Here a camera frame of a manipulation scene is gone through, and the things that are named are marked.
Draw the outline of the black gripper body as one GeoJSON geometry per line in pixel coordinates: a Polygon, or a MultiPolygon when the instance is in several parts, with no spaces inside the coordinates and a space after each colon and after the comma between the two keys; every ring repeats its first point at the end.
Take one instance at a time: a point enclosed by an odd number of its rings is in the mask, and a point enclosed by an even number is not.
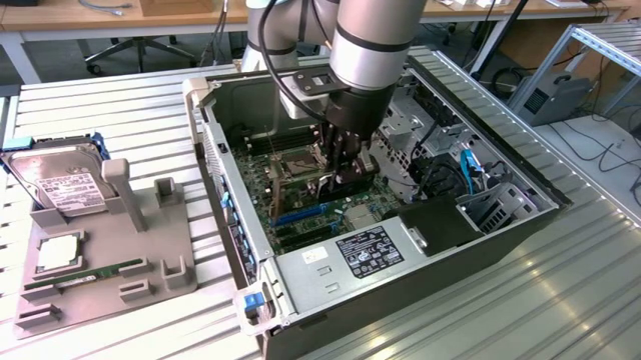
{"type": "Polygon", "coordinates": [[[349,88],[329,94],[325,120],[343,131],[371,135],[381,124],[395,84],[379,90],[349,88]]]}

